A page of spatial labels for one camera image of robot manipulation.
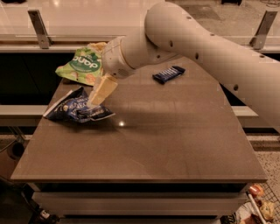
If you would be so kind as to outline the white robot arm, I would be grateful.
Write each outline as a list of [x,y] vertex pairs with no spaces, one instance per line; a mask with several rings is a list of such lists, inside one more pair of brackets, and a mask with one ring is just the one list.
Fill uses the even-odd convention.
[[136,32],[107,43],[101,63],[117,79],[185,56],[280,130],[280,62],[212,34],[175,3],[153,5]]

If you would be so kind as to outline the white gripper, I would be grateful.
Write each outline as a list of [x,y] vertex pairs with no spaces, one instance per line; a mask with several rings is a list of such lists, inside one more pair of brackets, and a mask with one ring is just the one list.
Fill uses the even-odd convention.
[[88,107],[96,107],[115,91],[117,79],[127,78],[135,72],[137,51],[130,36],[121,36],[108,43],[89,43],[87,46],[98,53],[103,51],[101,60],[106,74],[97,80],[87,101]]

